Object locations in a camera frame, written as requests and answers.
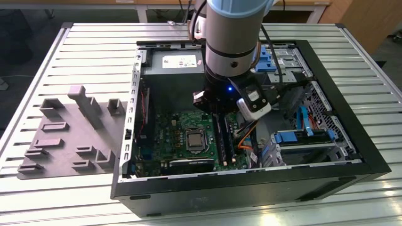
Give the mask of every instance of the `slotted metal tabletop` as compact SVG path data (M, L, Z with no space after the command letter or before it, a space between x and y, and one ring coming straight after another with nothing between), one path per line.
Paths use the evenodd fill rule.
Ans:
M113 174L17 178L46 98L83 84L98 102L127 101L138 40L186 40L187 27L167 24L74 24L58 34L0 140L0 225L401 225L402 95L346 29L333 24L266 24L273 39L309 40L392 173L321 201L139 219L110 199Z

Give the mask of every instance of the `black cable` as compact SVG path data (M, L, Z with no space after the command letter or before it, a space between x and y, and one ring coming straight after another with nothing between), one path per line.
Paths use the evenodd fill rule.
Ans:
M185 16L185 9L183 9L183 3L182 3L182 0L179 0L179 4L181 4L181 9L182 9L182 14Z
M252 128L257 123L258 123L258 120L250 122L246 126L240 128L240 130L237 131L237 134L241 134L246 129Z
M280 88L282 88L282 83L284 83L282 69L281 69L281 65L280 65L280 62L278 62L278 57L277 57L277 53L276 53L276 50L274 50L273 41L270 39L269 33L266 32L266 29L265 29L264 25L262 25L262 30L264 30L264 33L265 33L265 38L266 38L266 40L269 42L269 46L270 46L270 50L272 50L272 55L273 55L273 58L274 58L274 61L276 61L276 65L277 65L277 69L278 69L278 73L280 73Z
M202 5L201 5L201 8L197 9L194 21L191 22L191 23L193 23L193 26L191 26L191 40L193 40L193 41L195 41L195 38L194 38L194 33L195 33L195 22L197 22L197 19L199 18L202 9L205 8L206 4L208 4L208 0L203 1Z
M191 2L193 2L193 0L189 1L186 15L183 16L182 24L179 24L178 26L185 26L185 24L186 24L189 13L190 13Z

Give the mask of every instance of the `blue latch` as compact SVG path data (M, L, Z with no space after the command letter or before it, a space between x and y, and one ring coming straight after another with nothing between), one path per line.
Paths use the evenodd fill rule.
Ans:
M300 106L297 110L297 129L302 129L302 117L305 130L308 131L308 136L313 136L314 133L310 127L308 108L305 106Z
M277 143L297 142L296 132L280 132L274 135Z
M280 133L276 133L276 134L274 134L274 137L276 137L277 144L282 143L282 137L281 137L281 134L280 134Z
M273 64L272 54L266 51L266 47L262 46L262 50L260 53L260 61L256 66L257 72L276 72L277 66Z
M337 139L337 134L336 134L334 130L329 129L328 133L329 133L329 138L332 139L332 141L334 141Z

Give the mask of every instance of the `cable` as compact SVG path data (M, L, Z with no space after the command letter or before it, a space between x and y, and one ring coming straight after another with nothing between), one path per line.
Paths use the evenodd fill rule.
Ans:
M11 75L11 76L0 76L0 78L13 78L13 77L27 77L27 78L34 78L35 76L30 76L30 75Z
M266 40L269 42L269 46L270 46L270 50L272 50L272 55L273 55L273 58L274 58L274 61L276 61L276 65L277 65L277 69L278 69L278 73L280 73L280 88L282 88L282 83L284 83L282 69L281 69L281 65L280 65L280 62L278 62L278 57L277 57L277 53L276 53L276 50L274 50L273 41L270 39L269 33L266 32L266 29L265 29L264 25L262 25L262 30L264 30L264 33L265 33L265 38L266 38Z
M258 123L258 120L250 122L246 126L244 126L242 128L240 128L240 130L237 131L236 135L240 135L246 129L249 129L250 127L253 127L257 123Z
M194 37L194 33L195 33L195 22L197 22L197 19L199 18L199 15L201 15L201 12L202 12L202 9L205 8L208 4L208 0L203 1L199 9L197 10L197 13L195 13L195 17L194 17L194 21L191 22L193 23L193 26L191 26L191 40L195 41L195 37Z
M145 125L146 125L146 104L145 104L145 93L143 91L141 92L141 99L142 99L142 108L143 108L143 124L141 125L141 129L139 129L139 132L138 132L138 138L139 138L139 135L141 135L141 132L143 131L143 128L145 128Z
M256 68L258 61L260 61L260 55L261 55L261 51L262 51L262 42L258 39L258 43L257 43L257 53L256 53L256 60L252 64L252 68Z
M185 16L185 9L183 9L183 3L182 3L182 0L179 0L179 4L181 4L181 11L182 11L182 14L183 14L183 16Z
M189 12L190 12L190 7L191 7L191 2L193 0L189 1L189 5L187 5L187 11L186 11L186 14L183 15L183 20L182 20L182 24L178 24L175 23L173 20L169 21L169 24L173 25L173 26L185 26L186 23L187 23L187 18L189 18Z
M249 137L250 133L253 132L253 130L256 129L257 127L257 123L256 125L252 127L252 129L249 130L249 132L246 133L245 137L242 138L240 144L238 144L238 148L245 148L245 149L252 149L253 150L253 147L250 146L242 146L242 143L245 142L246 138Z

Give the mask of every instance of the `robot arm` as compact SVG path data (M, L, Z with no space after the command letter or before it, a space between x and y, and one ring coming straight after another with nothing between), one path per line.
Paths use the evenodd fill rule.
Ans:
M206 77L205 90L232 111L236 101L248 121L257 120L272 110L261 85L250 73L257 53L261 24L274 0L208 0Z

